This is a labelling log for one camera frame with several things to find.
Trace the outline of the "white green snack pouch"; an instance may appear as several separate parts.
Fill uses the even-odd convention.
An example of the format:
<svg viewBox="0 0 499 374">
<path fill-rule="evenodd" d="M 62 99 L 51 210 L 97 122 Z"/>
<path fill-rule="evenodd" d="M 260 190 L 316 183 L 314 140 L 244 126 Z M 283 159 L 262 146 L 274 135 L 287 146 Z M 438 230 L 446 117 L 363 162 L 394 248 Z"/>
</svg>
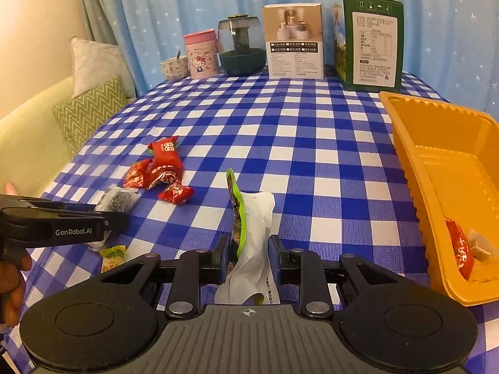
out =
<svg viewBox="0 0 499 374">
<path fill-rule="evenodd" d="M 274 195 L 245 193 L 233 170 L 226 173 L 234 220 L 229 244 L 228 274 L 216 290 L 217 304 L 277 305 L 280 303 L 269 259 Z"/>
</svg>

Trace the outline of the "small red candy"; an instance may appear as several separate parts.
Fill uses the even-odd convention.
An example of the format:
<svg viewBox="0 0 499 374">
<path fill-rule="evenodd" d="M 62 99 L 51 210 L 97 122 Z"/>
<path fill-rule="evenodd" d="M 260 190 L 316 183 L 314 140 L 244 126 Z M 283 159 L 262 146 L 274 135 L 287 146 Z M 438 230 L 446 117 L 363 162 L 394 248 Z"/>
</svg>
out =
<svg viewBox="0 0 499 374">
<path fill-rule="evenodd" d="M 184 186 L 181 182 L 175 181 L 165 190 L 157 195 L 162 200 L 175 205 L 185 204 L 194 195 L 192 187 Z"/>
</svg>

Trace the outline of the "yellow green candy packet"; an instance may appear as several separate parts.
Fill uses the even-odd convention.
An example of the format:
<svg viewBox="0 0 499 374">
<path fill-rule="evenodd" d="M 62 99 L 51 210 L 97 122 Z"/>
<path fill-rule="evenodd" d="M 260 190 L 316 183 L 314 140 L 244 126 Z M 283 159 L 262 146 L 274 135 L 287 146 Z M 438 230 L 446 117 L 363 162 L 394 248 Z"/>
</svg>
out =
<svg viewBox="0 0 499 374">
<path fill-rule="evenodd" d="M 105 273 L 125 263 L 127 247 L 117 245 L 99 251 L 102 258 L 101 272 Z"/>
</svg>

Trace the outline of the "grey seaweed snack packet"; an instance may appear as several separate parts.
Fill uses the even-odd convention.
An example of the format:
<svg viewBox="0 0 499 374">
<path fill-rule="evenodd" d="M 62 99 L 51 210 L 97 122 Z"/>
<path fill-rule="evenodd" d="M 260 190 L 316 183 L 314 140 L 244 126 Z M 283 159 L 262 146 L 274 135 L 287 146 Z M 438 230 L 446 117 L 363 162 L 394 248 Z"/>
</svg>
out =
<svg viewBox="0 0 499 374">
<path fill-rule="evenodd" d="M 122 212 L 129 214 L 140 198 L 139 190 L 129 187 L 119 187 L 115 184 L 107 188 L 95 205 L 95 211 Z M 119 235 L 120 230 L 106 231 L 99 242 L 89 242 L 88 248 L 93 252 L 101 251 L 107 242 Z"/>
</svg>

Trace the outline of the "large red snack packet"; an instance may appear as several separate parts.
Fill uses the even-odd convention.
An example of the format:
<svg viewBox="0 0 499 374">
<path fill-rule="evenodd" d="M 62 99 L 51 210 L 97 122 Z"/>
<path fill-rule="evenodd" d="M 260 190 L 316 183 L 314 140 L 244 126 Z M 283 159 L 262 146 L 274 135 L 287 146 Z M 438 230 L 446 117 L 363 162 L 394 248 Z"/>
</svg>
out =
<svg viewBox="0 0 499 374">
<path fill-rule="evenodd" d="M 147 167 L 145 179 L 147 189 L 159 183 L 169 185 L 181 182 L 184 168 L 176 151 L 177 143 L 178 136 L 172 136 L 149 144 L 148 149 L 153 154 L 153 159 Z"/>
</svg>

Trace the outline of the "small red candy wrapper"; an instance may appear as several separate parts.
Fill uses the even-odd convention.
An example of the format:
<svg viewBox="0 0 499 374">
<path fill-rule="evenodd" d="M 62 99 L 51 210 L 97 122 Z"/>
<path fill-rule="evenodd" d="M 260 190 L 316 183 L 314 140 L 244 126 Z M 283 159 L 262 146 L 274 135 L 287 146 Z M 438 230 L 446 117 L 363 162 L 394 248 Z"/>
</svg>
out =
<svg viewBox="0 0 499 374">
<path fill-rule="evenodd" d="M 129 188 L 143 188 L 146 183 L 148 167 L 151 162 L 151 158 L 134 162 L 124 178 L 123 186 Z"/>
</svg>

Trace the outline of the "clear biscuit packet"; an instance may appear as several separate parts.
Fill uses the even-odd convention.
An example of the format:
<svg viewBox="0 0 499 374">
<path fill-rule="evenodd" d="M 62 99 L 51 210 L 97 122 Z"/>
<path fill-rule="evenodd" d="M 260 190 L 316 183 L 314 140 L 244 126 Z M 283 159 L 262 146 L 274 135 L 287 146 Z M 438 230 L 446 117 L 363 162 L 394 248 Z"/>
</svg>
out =
<svg viewBox="0 0 499 374">
<path fill-rule="evenodd" d="M 468 234 L 470 251 L 474 257 L 474 270 L 498 263 L 498 246 L 475 230 Z"/>
</svg>

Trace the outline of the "pale yellow sofa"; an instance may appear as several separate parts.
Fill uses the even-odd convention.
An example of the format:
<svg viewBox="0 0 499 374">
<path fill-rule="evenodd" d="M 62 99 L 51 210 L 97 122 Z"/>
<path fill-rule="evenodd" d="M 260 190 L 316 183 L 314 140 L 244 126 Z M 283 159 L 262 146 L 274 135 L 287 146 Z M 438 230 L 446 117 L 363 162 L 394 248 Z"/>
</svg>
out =
<svg viewBox="0 0 499 374">
<path fill-rule="evenodd" d="M 69 77 L 29 99 L 1 120 L 1 193 L 38 197 L 76 155 L 72 155 L 52 113 L 72 97 Z"/>
</svg>

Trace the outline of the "green chevron pillow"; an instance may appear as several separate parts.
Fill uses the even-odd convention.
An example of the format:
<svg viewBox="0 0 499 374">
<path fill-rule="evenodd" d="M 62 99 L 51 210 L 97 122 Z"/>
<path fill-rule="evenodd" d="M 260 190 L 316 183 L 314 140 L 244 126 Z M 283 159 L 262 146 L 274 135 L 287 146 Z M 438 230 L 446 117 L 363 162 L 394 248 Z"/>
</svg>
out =
<svg viewBox="0 0 499 374">
<path fill-rule="evenodd" d="M 121 77 L 116 76 L 54 106 L 52 113 L 72 155 L 76 155 L 93 133 L 127 103 Z"/>
</svg>

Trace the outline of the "white quilted pillow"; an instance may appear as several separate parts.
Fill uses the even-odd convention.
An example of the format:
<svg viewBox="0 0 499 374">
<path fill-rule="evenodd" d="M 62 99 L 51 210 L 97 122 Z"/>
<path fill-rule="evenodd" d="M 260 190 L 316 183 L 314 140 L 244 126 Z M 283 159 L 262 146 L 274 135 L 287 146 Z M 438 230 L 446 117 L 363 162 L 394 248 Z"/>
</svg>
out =
<svg viewBox="0 0 499 374">
<path fill-rule="evenodd" d="M 120 76 L 124 94 L 135 98 L 135 85 L 118 46 L 73 37 L 70 40 L 73 59 L 73 97 L 82 95 L 107 80 Z"/>
</svg>

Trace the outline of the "orange plastic tray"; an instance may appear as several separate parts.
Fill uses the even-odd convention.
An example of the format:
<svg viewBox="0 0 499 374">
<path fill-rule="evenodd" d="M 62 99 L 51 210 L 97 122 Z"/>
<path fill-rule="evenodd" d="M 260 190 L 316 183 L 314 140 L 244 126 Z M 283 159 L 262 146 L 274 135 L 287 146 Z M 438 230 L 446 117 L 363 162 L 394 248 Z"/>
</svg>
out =
<svg viewBox="0 0 499 374">
<path fill-rule="evenodd" d="M 419 219 L 431 288 L 465 306 L 496 301 L 498 262 L 477 260 L 464 278 L 446 221 L 498 243 L 497 122 L 438 100 L 386 91 L 379 97 Z"/>
</svg>

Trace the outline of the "small patterned ceramic mug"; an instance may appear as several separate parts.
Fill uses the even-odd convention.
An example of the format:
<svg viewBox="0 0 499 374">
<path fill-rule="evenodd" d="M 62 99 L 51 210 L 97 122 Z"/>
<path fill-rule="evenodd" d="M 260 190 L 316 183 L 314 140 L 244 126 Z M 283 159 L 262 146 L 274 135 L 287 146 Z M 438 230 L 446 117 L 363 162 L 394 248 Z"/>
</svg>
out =
<svg viewBox="0 0 499 374">
<path fill-rule="evenodd" d="M 175 57 L 161 62 L 161 69 L 166 81 L 178 81 L 190 75 L 188 57 L 181 55 L 181 51 Z"/>
</svg>

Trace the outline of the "pink hello kitty cup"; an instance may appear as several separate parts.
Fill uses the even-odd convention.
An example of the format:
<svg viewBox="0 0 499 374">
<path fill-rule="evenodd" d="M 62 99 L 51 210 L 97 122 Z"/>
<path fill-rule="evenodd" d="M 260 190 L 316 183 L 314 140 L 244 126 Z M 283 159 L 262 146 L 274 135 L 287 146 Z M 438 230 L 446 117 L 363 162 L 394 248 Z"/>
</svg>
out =
<svg viewBox="0 0 499 374">
<path fill-rule="evenodd" d="M 190 76 L 208 79 L 219 74 L 218 45 L 214 29 L 183 36 Z"/>
</svg>

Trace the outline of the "white beige product box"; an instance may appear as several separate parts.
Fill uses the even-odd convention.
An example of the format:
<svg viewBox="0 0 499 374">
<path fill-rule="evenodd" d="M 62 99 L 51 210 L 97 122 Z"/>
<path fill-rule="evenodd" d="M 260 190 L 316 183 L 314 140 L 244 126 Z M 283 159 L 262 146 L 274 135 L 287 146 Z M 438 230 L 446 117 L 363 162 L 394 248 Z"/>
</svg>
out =
<svg viewBox="0 0 499 374">
<path fill-rule="evenodd" d="M 324 79 L 322 5 L 268 4 L 262 20 L 270 77 Z"/>
</svg>

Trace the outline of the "green carton box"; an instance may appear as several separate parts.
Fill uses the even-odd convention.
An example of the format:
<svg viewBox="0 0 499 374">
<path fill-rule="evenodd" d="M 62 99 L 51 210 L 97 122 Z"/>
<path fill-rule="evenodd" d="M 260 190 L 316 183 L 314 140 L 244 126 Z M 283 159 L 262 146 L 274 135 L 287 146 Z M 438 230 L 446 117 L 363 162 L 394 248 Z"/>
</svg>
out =
<svg viewBox="0 0 499 374">
<path fill-rule="evenodd" d="M 333 9 L 334 61 L 344 89 L 401 89 L 404 5 L 397 0 L 342 0 Z"/>
</svg>

